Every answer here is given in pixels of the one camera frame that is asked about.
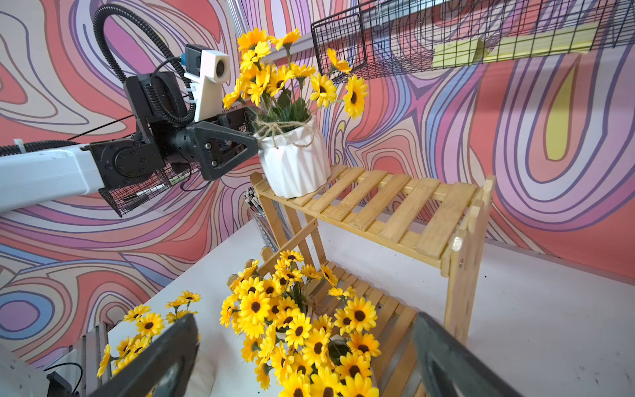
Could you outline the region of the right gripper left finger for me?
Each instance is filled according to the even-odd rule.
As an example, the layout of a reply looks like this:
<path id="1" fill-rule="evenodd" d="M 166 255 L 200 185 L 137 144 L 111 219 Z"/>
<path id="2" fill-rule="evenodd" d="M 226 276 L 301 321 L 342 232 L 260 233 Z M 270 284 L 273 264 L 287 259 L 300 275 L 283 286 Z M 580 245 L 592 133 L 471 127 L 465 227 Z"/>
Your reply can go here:
<path id="1" fill-rule="evenodd" d="M 183 396 L 198 355 L 198 327 L 187 314 L 93 396 Z"/>

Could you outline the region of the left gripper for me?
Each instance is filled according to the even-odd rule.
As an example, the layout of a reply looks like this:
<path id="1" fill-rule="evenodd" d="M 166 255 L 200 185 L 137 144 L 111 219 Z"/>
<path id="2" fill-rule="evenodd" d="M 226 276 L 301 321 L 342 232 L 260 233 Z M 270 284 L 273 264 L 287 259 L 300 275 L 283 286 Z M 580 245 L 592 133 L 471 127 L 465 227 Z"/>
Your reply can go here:
<path id="1" fill-rule="evenodd" d="M 157 86 L 160 103 L 179 116 L 187 114 L 185 101 L 172 72 L 128 77 L 125 93 L 137 130 L 123 139 L 89 145 L 107 189 L 142 183 L 167 165 L 198 163 L 207 181 L 218 180 L 258 152 L 258 142 L 240 127 L 245 111 L 238 109 L 184 127 L 175 127 L 152 107 L 149 89 Z"/>

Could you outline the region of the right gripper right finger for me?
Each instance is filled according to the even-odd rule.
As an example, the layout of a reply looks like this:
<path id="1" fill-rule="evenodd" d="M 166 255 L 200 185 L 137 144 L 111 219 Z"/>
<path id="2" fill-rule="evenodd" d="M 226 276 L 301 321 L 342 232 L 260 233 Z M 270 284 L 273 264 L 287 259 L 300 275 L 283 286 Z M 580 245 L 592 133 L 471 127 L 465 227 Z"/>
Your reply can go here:
<path id="1" fill-rule="evenodd" d="M 413 343 L 429 396 L 520 395 L 425 312 L 414 321 Z"/>

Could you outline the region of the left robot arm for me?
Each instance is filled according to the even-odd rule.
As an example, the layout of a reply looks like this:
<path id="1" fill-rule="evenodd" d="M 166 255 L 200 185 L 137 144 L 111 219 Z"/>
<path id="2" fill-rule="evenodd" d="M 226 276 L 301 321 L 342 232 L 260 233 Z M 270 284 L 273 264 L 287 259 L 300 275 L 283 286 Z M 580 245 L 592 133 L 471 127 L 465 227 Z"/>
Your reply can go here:
<path id="1" fill-rule="evenodd" d="M 105 23 L 111 16 L 140 28 L 171 70 L 157 66 L 150 74 L 126 75 L 107 44 Z M 2 147 L 3 211 L 97 193 L 122 215 L 184 186 L 194 174 L 218 180 L 256 155 L 253 118 L 244 109 L 230 109 L 223 95 L 231 75 L 227 54 L 188 44 L 176 56 L 144 19 L 121 5 L 99 7 L 93 26 L 137 129 L 129 137 L 89 144 L 67 139 Z"/>

